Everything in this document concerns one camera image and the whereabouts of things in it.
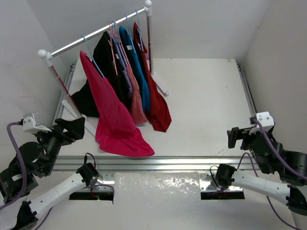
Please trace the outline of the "magenta t-shirt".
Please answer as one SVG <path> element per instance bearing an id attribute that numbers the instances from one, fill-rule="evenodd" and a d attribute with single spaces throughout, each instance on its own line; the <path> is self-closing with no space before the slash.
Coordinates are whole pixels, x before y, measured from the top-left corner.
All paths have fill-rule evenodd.
<path id="1" fill-rule="evenodd" d="M 100 150 L 132 158 L 153 156 L 154 150 L 144 140 L 109 81 L 100 76 L 83 51 L 80 52 L 80 61 L 99 113 L 95 140 Z"/>

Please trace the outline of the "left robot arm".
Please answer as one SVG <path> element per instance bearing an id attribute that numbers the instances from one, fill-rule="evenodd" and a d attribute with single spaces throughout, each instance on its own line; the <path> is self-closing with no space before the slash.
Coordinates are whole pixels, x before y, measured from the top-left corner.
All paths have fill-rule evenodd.
<path id="1" fill-rule="evenodd" d="M 21 125 L 23 131 L 33 134 L 37 141 L 18 146 L 11 131 L 13 125 Z M 85 162 L 64 182 L 37 199 L 27 200 L 30 192 L 38 187 L 36 178 L 51 175 L 61 147 L 83 139 L 84 125 L 84 117 L 71 121 L 58 118 L 55 125 L 46 127 L 35 114 L 26 114 L 21 121 L 7 125 L 16 155 L 0 173 L 2 230 L 31 230 L 55 204 L 79 189 L 95 185 L 99 173 L 91 163 Z"/>

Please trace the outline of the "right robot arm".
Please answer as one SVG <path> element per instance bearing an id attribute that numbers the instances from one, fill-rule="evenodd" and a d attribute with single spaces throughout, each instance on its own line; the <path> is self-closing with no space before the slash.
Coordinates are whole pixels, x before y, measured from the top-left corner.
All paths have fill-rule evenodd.
<path id="1" fill-rule="evenodd" d="M 296 214 L 307 214 L 307 155 L 289 151 L 273 137 L 273 128 L 234 127 L 227 131 L 228 147 L 234 148 L 242 141 L 241 150 L 249 157 L 252 165 L 257 164 L 263 174 L 278 173 L 280 183 L 251 176 L 239 167 L 220 164 L 212 175 L 213 182 L 223 192 L 231 186 L 246 188 L 265 195 L 267 200 L 274 199 Z"/>

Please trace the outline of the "light blue wire hanger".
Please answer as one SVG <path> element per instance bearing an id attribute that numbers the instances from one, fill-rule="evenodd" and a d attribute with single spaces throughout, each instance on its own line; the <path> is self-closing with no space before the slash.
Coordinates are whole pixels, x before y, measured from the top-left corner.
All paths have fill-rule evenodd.
<path id="1" fill-rule="evenodd" d="M 102 78 L 105 78 L 104 74 L 102 73 L 102 71 L 100 70 L 99 66 L 97 65 L 95 59 L 94 59 L 94 56 L 93 56 L 93 53 L 92 53 L 92 50 L 90 48 L 90 44 L 88 42 L 88 40 L 85 38 L 84 35 L 81 35 L 81 38 L 84 40 L 84 42 L 86 43 L 87 47 L 88 47 L 88 51 L 89 51 L 89 54 L 90 54 L 90 57 L 92 59 L 92 62 L 94 63 L 94 66 L 96 67 L 96 69 L 98 70 L 98 72 L 100 73 L 101 77 Z"/>

